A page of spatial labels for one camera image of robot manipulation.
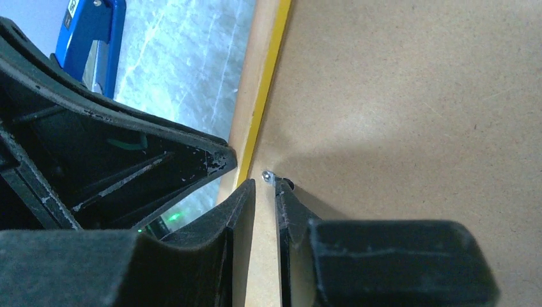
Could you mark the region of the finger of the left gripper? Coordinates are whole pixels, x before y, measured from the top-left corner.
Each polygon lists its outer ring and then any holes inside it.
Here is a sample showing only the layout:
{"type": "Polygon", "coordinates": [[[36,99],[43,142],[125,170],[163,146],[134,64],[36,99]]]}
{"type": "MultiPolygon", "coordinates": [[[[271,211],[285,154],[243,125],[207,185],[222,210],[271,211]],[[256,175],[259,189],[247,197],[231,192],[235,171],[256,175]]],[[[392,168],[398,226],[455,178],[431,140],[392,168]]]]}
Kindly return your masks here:
{"type": "Polygon", "coordinates": [[[234,169],[228,143],[89,91],[1,19],[1,228],[134,229],[234,169]]]}

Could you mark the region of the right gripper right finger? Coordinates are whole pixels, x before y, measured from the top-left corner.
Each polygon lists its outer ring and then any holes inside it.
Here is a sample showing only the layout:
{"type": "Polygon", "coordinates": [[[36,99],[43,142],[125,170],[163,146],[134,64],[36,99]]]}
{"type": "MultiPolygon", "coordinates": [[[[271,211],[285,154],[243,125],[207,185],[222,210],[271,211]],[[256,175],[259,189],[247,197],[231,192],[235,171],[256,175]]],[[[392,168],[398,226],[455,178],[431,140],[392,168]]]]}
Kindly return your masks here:
{"type": "Polygon", "coordinates": [[[322,219],[274,183],[283,306],[496,306],[475,237],[449,220],[322,219]]]}

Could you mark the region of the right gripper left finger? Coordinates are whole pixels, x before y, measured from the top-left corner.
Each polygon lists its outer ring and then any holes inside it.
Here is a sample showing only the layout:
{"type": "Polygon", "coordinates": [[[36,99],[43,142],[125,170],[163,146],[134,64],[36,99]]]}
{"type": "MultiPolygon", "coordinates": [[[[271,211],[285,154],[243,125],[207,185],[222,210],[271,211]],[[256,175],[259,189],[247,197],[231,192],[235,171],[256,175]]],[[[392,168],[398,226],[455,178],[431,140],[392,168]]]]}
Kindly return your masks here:
{"type": "Polygon", "coordinates": [[[243,306],[256,185],[156,239],[135,230],[1,232],[2,306],[243,306]]]}

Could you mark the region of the brown cardboard backing board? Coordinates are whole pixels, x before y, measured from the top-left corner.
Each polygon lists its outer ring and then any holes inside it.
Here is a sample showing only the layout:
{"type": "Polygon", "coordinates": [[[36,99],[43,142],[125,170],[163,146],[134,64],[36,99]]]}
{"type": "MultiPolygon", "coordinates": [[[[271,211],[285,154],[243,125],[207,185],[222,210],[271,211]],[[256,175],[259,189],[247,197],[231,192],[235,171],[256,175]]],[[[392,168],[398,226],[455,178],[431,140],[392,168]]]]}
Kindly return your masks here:
{"type": "Polygon", "coordinates": [[[246,304],[279,306],[274,190],[334,219],[452,219],[501,306],[541,305],[541,2],[295,1],[254,151],[246,304]]]}

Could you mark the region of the yellow wooden photo frame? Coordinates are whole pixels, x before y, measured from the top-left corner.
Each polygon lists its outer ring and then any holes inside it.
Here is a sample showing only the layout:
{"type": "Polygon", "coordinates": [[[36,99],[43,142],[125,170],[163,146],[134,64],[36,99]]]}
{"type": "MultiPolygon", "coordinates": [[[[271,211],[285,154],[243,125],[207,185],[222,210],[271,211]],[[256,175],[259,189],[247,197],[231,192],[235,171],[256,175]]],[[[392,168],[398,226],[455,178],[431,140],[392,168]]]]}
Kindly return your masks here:
{"type": "Polygon", "coordinates": [[[217,196],[222,201],[244,180],[255,180],[251,255],[239,306],[279,306],[281,300],[274,191],[263,182],[254,156],[290,7],[291,1],[256,1],[229,133],[238,166],[221,178],[217,196]]]}

